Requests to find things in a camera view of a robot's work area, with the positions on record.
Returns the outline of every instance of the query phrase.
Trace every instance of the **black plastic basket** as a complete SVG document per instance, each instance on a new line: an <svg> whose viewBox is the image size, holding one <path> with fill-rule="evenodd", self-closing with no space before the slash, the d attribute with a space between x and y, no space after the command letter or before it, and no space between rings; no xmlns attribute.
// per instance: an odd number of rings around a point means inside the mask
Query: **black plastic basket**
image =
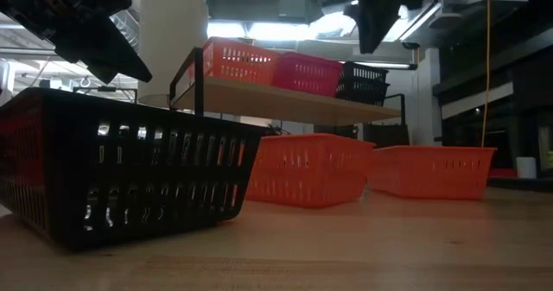
<svg viewBox="0 0 553 291"><path fill-rule="evenodd" d="M346 62L340 75L336 98L364 104L384 105L387 70Z"/></svg>
<svg viewBox="0 0 553 291"><path fill-rule="evenodd" d="M266 131L29 88L0 108L0 201L70 249L215 225Z"/></svg>

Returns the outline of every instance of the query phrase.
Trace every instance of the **red plastic basket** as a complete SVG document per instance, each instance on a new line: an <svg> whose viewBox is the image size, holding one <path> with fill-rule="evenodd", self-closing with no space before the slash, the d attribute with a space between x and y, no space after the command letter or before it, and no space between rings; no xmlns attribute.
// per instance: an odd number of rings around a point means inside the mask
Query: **red plastic basket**
<svg viewBox="0 0 553 291"><path fill-rule="evenodd" d="M272 85L333 98L341 72L339 62L286 53L278 60Z"/></svg>
<svg viewBox="0 0 553 291"><path fill-rule="evenodd" d="M280 54L222 37L204 45L204 74L253 84L270 85ZM188 69L194 77L194 64Z"/></svg>
<svg viewBox="0 0 553 291"><path fill-rule="evenodd" d="M264 137L246 198L308 208L358 199L373 146L333 135Z"/></svg>
<svg viewBox="0 0 553 291"><path fill-rule="evenodd" d="M404 147L376 149L369 187L405 198L482 199L496 149Z"/></svg>

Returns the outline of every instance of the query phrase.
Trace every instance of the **orange plastic basket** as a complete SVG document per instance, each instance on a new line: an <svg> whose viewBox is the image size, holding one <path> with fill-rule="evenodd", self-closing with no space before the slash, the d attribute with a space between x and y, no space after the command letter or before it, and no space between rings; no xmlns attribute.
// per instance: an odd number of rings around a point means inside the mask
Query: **orange plastic basket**
<svg viewBox="0 0 553 291"><path fill-rule="evenodd" d="M262 138L246 199L307 208L358 199L373 146L332 135Z"/></svg>
<svg viewBox="0 0 553 291"><path fill-rule="evenodd" d="M404 147L376 149L372 190L417 199L482 199L496 149Z"/></svg>
<svg viewBox="0 0 553 291"><path fill-rule="evenodd" d="M271 85L280 54L222 37L204 45L204 74L253 84ZM194 64L188 69L194 77Z"/></svg>

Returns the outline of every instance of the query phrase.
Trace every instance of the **white cylindrical container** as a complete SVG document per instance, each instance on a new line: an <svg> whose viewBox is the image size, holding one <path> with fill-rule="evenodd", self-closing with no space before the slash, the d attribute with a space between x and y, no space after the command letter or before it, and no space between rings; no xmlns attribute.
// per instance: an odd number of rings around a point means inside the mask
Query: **white cylindrical container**
<svg viewBox="0 0 553 291"><path fill-rule="evenodd" d="M139 52L153 79L138 83L140 103L168 107L169 84L192 48L206 43L207 23L204 0L141 0Z"/></svg>
<svg viewBox="0 0 553 291"><path fill-rule="evenodd" d="M517 173L520 179L536 179L536 158L517 157Z"/></svg>

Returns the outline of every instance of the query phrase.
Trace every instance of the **wooden shelf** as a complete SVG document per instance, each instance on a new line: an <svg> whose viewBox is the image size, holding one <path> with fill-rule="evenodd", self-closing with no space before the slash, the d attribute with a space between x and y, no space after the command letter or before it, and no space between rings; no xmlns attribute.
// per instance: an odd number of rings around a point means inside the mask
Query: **wooden shelf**
<svg viewBox="0 0 553 291"><path fill-rule="evenodd" d="M180 110L193 110L194 84L187 87L180 83L176 92L172 105ZM401 111L380 106L214 77L204 79L204 110L330 126L401 116Z"/></svg>

